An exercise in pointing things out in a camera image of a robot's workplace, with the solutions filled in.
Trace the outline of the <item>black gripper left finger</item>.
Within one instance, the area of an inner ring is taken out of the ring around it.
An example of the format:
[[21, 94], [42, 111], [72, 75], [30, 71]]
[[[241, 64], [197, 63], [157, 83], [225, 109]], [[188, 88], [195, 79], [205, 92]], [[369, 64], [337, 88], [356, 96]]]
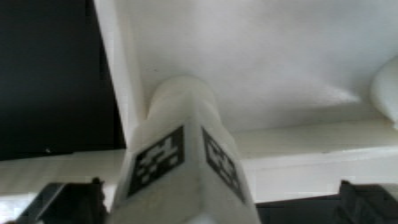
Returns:
[[49, 183], [14, 224], [104, 224], [106, 221], [102, 181], [97, 177], [86, 183]]

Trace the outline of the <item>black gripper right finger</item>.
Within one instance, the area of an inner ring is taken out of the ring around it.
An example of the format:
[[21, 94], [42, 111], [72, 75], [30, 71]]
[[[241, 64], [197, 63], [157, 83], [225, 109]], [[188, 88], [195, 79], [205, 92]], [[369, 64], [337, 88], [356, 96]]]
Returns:
[[255, 204], [261, 224], [398, 224], [398, 184], [340, 182], [333, 195]]

